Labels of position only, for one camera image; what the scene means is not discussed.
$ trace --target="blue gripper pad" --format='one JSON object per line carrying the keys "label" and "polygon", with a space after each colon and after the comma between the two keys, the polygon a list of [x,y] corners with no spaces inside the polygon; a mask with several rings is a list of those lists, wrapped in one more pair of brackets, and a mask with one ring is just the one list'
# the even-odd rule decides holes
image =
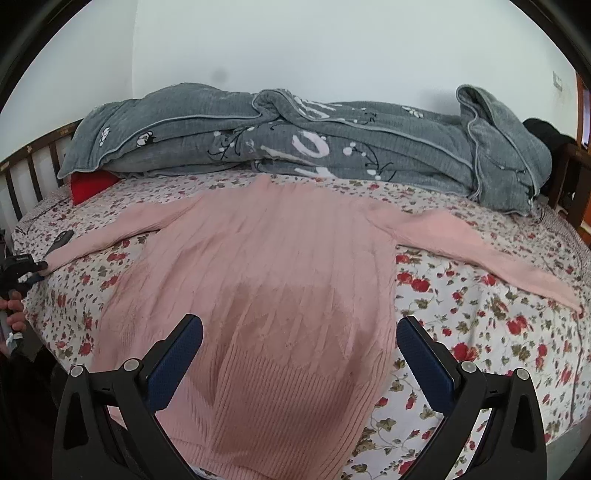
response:
{"label": "blue gripper pad", "polygon": [[155,413],[168,407],[202,341],[203,323],[199,317],[190,314],[185,315],[179,326],[163,340],[167,349],[146,379],[145,402],[150,411]]}
{"label": "blue gripper pad", "polygon": [[449,415],[454,406],[453,381],[433,350],[406,318],[398,322],[396,341],[431,408]]}

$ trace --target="metal screw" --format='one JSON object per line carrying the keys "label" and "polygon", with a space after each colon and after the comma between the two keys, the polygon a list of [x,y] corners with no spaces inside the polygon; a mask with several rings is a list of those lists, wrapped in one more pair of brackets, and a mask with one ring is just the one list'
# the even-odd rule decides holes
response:
{"label": "metal screw", "polygon": [[139,367],[139,360],[130,358],[123,364],[123,368],[127,372],[132,372]]}
{"label": "metal screw", "polygon": [[522,380],[527,380],[530,377],[529,372],[525,368],[518,368],[515,373],[517,373],[517,376]]}
{"label": "metal screw", "polygon": [[464,370],[464,372],[468,372],[469,374],[474,373],[476,370],[478,370],[478,368],[476,367],[476,364],[474,362],[462,362],[462,370]]}
{"label": "metal screw", "polygon": [[72,368],[72,370],[70,370],[70,375],[73,377],[79,377],[82,375],[83,371],[84,371],[84,368],[82,368],[81,365],[76,365],[75,367]]}

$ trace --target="red pillow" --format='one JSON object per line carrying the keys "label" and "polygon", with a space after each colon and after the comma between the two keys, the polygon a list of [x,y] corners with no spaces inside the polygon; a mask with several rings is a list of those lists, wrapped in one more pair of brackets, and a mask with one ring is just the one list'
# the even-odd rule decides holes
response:
{"label": "red pillow", "polygon": [[120,178],[106,170],[97,170],[91,173],[75,171],[70,179],[74,205],[88,200],[90,197],[102,192],[118,181],[120,181]]}

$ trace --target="light switch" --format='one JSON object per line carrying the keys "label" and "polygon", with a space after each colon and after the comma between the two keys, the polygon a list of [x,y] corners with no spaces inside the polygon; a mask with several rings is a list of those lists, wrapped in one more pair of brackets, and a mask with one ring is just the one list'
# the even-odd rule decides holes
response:
{"label": "light switch", "polygon": [[554,86],[562,92],[562,80],[560,79],[560,77],[558,75],[556,75],[556,72],[552,72],[554,74]]}

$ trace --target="wooden headboard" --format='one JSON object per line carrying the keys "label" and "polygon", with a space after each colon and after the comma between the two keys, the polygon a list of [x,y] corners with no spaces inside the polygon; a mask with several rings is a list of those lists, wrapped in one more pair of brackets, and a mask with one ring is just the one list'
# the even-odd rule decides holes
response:
{"label": "wooden headboard", "polygon": [[49,152],[51,154],[51,163],[53,165],[53,171],[56,176],[57,185],[61,187],[64,182],[63,180],[59,180],[57,178],[57,172],[60,170],[60,161],[57,155],[56,142],[64,137],[73,137],[74,132],[76,131],[76,128],[80,122],[81,120],[78,120],[76,122],[72,122],[71,124],[64,125],[63,127],[57,128],[54,131],[51,131],[48,134],[33,140],[28,145],[20,148],[8,158],[4,159],[2,163],[0,163],[0,176],[4,176],[6,179],[10,201],[12,203],[12,208],[17,220],[22,218],[22,210],[21,206],[18,204],[17,193],[14,190],[14,183],[12,182],[12,175],[10,173],[11,168],[22,161],[27,161],[29,175],[31,177],[31,182],[33,183],[33,190],[35,191],[37,201],[40,202],[43,200],[43,195],[41,193],[41,187],[39,186],[37,172],[35,171],[35,165],[33,163],[33,154],[39,150],[42,150],[43,148],[49,148]]}

